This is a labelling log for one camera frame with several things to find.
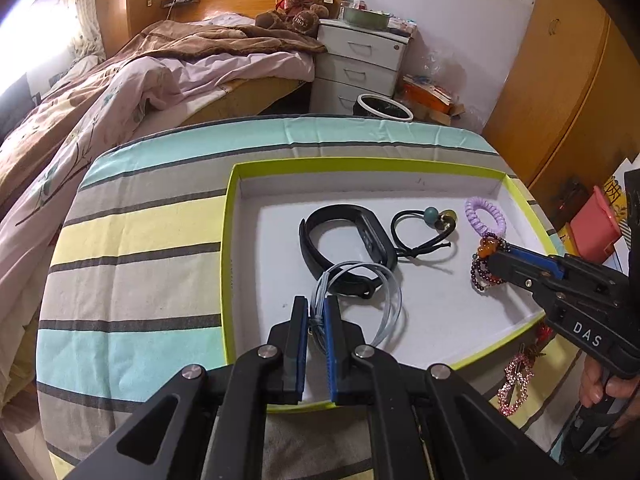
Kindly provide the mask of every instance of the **blue gripper pad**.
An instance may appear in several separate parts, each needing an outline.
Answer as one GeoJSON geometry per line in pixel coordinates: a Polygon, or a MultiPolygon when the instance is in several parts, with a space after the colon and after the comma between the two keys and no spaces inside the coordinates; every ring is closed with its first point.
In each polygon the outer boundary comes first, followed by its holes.
{"type": "Polygon", "coordinates": [[[338,394],[337,362],[334,355],[334,331],[331,328],[331,309],[324,300],[322,316],[324,325],[324,341],[326,344],[326,374],[329,383],[329,394],[332,402],[335,402],[338,394]]]}
{"type": "Polygon", "coordinates": [[[300,327],[300,342],[298,345],[298,371],[296,373],[296,392],[302,400],[302,392],[305,389],[305,370],[306,370],[306,342],[309,331],[309,316],[302,316],[302,326],[300,327]]]}
{"type": "Polygon", "coordinates": [[[510,252],[514,256],[522,258],[532,265],[540,267],[541,269],[548,270],[548,272],[550,272],[552,276],[557,280],[562,280],[564,278],[564,270],[562,270],[562,268],[555,261],[548,258],[547,256],[534,253],[533,251],[527,251],[516,246],[511,246],[510,252]]]}

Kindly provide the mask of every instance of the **teal bead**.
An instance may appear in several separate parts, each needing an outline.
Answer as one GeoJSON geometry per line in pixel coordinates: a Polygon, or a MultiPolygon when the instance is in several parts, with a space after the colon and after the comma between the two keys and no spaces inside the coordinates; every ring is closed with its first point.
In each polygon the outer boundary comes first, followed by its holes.
{"type": "Polygon", "coordinates": [[[427,224],[431,228],[435,228],[436,222],[438,221],[438,216],[440,212],[434,207],[428,207],[424,210],[424,214],[422,218],[424,218],[424,223],[427,224]]]}

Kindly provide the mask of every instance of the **brown blanket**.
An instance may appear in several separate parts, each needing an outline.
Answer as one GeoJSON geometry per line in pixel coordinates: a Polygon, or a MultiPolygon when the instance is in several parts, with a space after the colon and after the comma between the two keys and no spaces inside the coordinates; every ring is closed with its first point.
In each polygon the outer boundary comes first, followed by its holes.
{"type": "Polygon", "coordinates": [[[66,136],[128,62],[143,56],[187,61],[300,51],[326,52],[322,43],[288,30],[253,25],[220,27],[158,22],[145,28],[111,59],[52,92],[0,146],[0,219],[53,158],[66,136]]]}

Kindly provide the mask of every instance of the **green container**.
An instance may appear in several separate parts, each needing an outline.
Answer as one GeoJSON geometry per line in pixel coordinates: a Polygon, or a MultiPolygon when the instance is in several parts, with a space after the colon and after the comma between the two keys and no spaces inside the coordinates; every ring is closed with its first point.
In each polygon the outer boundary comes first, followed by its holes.
{"type": "Polygon", "coordinates": [[[389,25],[389,16],[370,10],[344,8],[342,19],[355,27],[370,28],[372,30],[386,30],[389,25]]]}

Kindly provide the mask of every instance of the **nightstand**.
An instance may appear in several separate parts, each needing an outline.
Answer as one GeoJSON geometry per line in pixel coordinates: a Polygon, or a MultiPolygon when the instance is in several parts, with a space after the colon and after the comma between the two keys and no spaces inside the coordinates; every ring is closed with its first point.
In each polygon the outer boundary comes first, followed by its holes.
{"type": "Polygon", "coordinates": [[[318,41],[328,53],[316,57],[311,113],[352,115],[360,94],[393,97],[409,38],[320,20],[318,41]]]}

